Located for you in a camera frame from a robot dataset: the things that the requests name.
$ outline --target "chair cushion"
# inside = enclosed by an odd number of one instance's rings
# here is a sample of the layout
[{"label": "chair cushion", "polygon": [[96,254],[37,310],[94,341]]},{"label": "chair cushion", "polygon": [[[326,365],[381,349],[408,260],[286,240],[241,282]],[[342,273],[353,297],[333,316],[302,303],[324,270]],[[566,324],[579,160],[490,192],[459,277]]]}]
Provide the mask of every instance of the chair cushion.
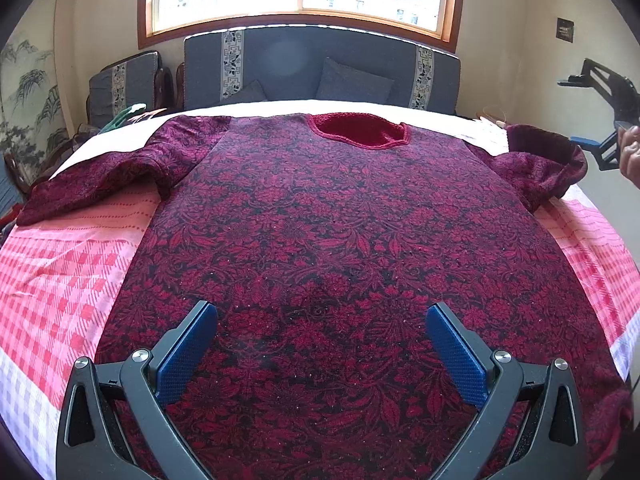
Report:
[{"label": "chair cushion", "polygon": [[4,160],[0,158],[0,216],[3,216],[16,203],[22,202],[22,195],[15,187]]},{"label": "chair cushion", "polygon": [[154,109],[159,68],[157,52],[147,52],[97,73],[89,80],[89,123],[103,128],[124,109],[143,103]]},{"label": "chair cushion", "polygon": [[242,88],[242,90],[222,99],[218,103],[218,106],[234,105],[236,103],[257,103],[260,101],[268,101],[268,99],[264,94],[262,85],[257,79],[255,79]]},{"label": "chair cushion", "polygon": [[393,84],[392,79],[341,65],[327,57],[324,59],[316,99],[383,105]]}]

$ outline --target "window frame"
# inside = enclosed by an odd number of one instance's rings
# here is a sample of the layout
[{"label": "window frame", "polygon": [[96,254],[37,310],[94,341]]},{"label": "window frame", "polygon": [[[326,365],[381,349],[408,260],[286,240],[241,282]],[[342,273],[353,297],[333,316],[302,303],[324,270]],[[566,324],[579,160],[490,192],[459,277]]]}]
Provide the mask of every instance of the window frame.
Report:
[{"label": "window frame", "polygon": [[169,30],[153,32],[153,0],[138,0],[138,48],[140,50],[163,41],[184,38],[192,34],[213,32],[235,27],[255,25],[334,25],[337,27],[357,28],[397,38],[416,41],[454,53],[458,45],[463,0],[445,0],[444,13],[439,17],[442,22],[440,34],[430,33],[411,23],[394,22],[385,18],[366,16],[354,12],[331,11],[327,9],[302,9],[297,12],[272,12],[255,16],[231,16],[213,18],[203,22],[191,23]]}]

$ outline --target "gray cushion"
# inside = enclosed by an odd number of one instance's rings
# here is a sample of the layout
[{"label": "gray cushion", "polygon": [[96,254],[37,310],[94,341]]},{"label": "gray cushion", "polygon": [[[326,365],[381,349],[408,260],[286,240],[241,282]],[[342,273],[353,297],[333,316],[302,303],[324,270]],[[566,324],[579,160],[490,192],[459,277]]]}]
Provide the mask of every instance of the gray cushion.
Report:
[{"label": "gray cushion", "polygon": [[4,160],[0,158],[0,216],[9,212],[11,206],[22,203],[22,196],[9,177]]},{"label": "gray cushion", "polygon": [[325,58],[316,99],[355,101],[383,105],[394,82]]},{"label": "gray cushion", "polygon": [[257,103],[260,101],[268,101],[268,99],[264,94],[264,90],[262,90],[262,85],[256,79],[242,88],[242,90],[222,99],[222,101],[218,103],[218,106],[234,105],[236,103]]},{"label": "gray cushion", "polygon": [[238,87],[257,79],[269,101],[315,99],[326,57],[393,80],[385,104],[416,108],[414,94],[419,90],[416,83],[420,75],[417,60],[427,49],[433,53],[434,69],[426,109],[441,114],[455,111],[460,60],[451,54],[411,41],[340,27],[270,25],[236,33],[235,42],[228,31],[198,34],[184,41],[185,110],[220,102],[231,83],[222,70],[227,62],[235,64]]},{"label": "gray cushion", "polygon": [[119,112],[137,103],[144,103],[147,110],[153,110],[158,68],[158,53],[147,52],[89,79],[88,119],[91,126],[103,128]]}]

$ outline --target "metal screw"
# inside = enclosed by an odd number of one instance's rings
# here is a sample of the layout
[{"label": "metal screw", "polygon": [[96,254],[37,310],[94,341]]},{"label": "metal screw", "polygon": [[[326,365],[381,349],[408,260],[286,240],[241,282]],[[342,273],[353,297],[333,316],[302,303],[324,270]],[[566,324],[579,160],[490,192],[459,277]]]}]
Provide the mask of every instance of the metal screw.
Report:
[{"label": "metal screw", "polygon": [[566,370],[569,367],[569,363],[561,357],[556,359],[554,361],[554,364],[556,365],[556,368],[558,368],[558,370]]},{"label": "metal screw", "polygon": [[133,354],[131,355],[131,358],[137,362],[137,363],[141,363],[142,361],[146,361],[147,359],[149,359],[149,352],[148,350],[145,350],[144,348],[141,350],[136,350],[135,352],[133,352]]},{"label": "metal screw", "polygon": [[82,357],[79,357],[78,359],[76,359],[76,362],[74,363],[74,366],[76,368],[80,369],[80,368],[84,368],[88,364],[89,364],[89,358],[82,356]]},{"label": "metal screw", "polygon": [[505,352],[504,350],[498,350],[495,354],[495,360],[499,363],[510,363],[511,362],[511,354],[509,352]]}]

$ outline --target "small picture frame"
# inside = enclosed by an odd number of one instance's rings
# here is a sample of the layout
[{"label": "small picture frame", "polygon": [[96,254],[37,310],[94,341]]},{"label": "small picture frame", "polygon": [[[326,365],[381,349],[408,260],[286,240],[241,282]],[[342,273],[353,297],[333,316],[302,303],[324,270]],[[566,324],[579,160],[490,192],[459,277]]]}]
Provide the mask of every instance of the small picture frame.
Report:
[{"label": "small picture frame", "polygon": [[574,27],[575,23],[571,20],[564,20],[563,18],[558,18],[558,26],[556,27],[556,38],[558,40],[568,41],[569,43],[574,42]]}]

